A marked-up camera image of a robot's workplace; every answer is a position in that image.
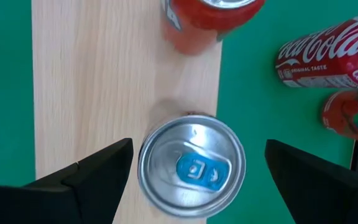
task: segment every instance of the can top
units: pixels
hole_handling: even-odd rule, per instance
[[[163,212],[205,218],[232,202],[245,169],[243,147],[229,127],[216,118],[188,115],[146,138],[138,178],[147,198]]]
[[[210,6],[219,9],[237,9],[242,6],[246,6],[256,0],[202,0]]]

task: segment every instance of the green surface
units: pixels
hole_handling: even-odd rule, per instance
[[[273,62],[282,44],[358,15],[358,1],[267,1],[223,42],[218,118],[242,141],[246,178],[236,199],[208,224],[293,223],[264,159],[277,139],[349,167],[352,141],[321,125],[319,110],[335,90],[284,86]]]
[[[0,184],[35,179],[31,1],[0,0]]]

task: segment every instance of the wood grain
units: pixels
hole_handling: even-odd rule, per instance
[[[189,223],[146,201],[137,155],[157,120],[215,114],[221,46],[176,53],[160,36],[159,0],[32,0],[32,22],[37,178],[130,137],[135,158],[114,222]]]

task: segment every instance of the blue pull tab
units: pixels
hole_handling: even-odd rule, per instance
[[[218,191],[225,183],[229,166],[225,162],[214,161],[195,152],[187,153],[177,162],[179,178],[188,183]]]

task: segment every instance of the red can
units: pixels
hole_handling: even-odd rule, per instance
[[[162,32],[181,53],[197,55],[246,23],[265,0],[161,0]]]
[[[290,87],[358,88],[358,16],[284,44],[275,68]]]
[[[358,90],[340,91],[329,97],[323,123],[338,134],[358,140]]]

